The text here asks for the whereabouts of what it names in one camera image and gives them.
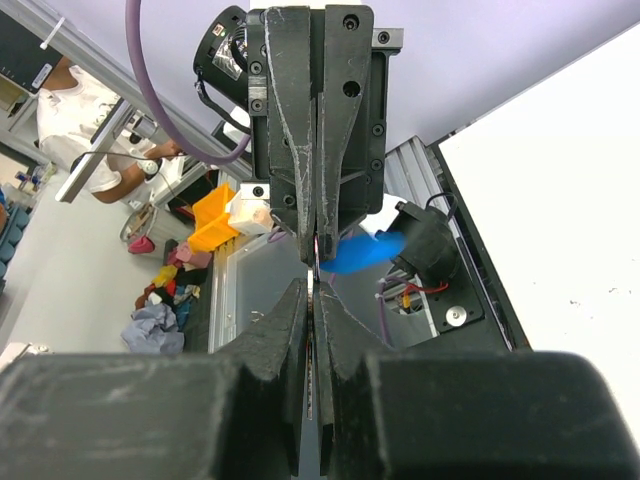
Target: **gray cloth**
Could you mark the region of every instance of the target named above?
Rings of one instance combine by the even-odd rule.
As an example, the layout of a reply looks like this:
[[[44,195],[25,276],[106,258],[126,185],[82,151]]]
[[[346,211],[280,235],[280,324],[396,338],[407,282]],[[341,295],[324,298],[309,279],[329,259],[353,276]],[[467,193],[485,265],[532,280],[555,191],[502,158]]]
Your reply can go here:
[[[122,339],[133,353],[181,353],[184,334],[178,332],[176,315],[164,303],[136,310]]]

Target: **sticker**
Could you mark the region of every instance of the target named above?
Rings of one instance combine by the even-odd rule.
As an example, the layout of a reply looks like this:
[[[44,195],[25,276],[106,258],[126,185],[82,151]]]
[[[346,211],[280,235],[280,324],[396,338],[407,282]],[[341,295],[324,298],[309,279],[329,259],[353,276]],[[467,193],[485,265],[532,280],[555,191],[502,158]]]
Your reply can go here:
[[[45,63],[44,67],[42,67],[42,70],[40,70],[40,73],[35,78],[35,80],[31,84],[31,86],[33,88],[40,88],[42,86],[42,84],[44,83],[44,81],[49,76],[49,74],[51,73],[51,70],[53,70],[53,67],[50,64]]]
[[[219,37],[220,35],[222,35],[224,33],[224,25],[222,25],[221,23],[219,23],[218,25],[216,25],[213,28],[213,34],[216,37]]]

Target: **plastic box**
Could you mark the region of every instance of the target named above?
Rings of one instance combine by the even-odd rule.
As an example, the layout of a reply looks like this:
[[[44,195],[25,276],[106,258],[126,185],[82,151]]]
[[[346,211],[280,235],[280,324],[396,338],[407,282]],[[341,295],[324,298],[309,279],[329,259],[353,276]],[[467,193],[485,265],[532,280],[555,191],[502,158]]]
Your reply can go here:
[[[212,252],[240,235],[228,225],[230,215],[225,213],[225,207],[234,195],[235,192],[225,183],[193,206],[196,231],[189,237],[189,247],[193,253]]]

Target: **blue object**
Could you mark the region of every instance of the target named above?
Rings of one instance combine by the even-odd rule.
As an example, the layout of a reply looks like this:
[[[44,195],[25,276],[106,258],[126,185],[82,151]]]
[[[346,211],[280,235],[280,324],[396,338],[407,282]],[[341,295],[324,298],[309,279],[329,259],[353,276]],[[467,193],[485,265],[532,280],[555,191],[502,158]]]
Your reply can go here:
[[[133,353],[182,353],[184,334],[178,332],[176,315],[164,303],[136,310],[122,339]]]
[[[407,241],[400,232],[380,233],[376,238],[358,235],[338,243],[336,258],[320,265],[325,272],[348,275],[396,257]]]
[[[13,258],[16,253],[16,245],[22,239],[22,230],[29,223],[29,215],[21,207],[16,205],[9,208],[9,219],[7,224],[0,233],[0,262],[4,264],[4,268],[0,268],[0,274],[2,271],[6,273],[6,264]]]

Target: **person's hand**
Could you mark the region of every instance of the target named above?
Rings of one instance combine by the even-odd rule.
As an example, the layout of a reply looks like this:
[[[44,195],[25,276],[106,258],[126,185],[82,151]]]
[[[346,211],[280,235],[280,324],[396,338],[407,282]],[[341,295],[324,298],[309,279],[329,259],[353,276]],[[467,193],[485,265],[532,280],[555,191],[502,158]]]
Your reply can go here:
[[[182,148],[173,140],[169,140],[167,143],[162,145],[158,145],[153,147],[147,153],[145,153],[145,157],[149,160],[159,160],[161,158],[167,158],[167,160],[172,160],[177,155],[182,153]]]

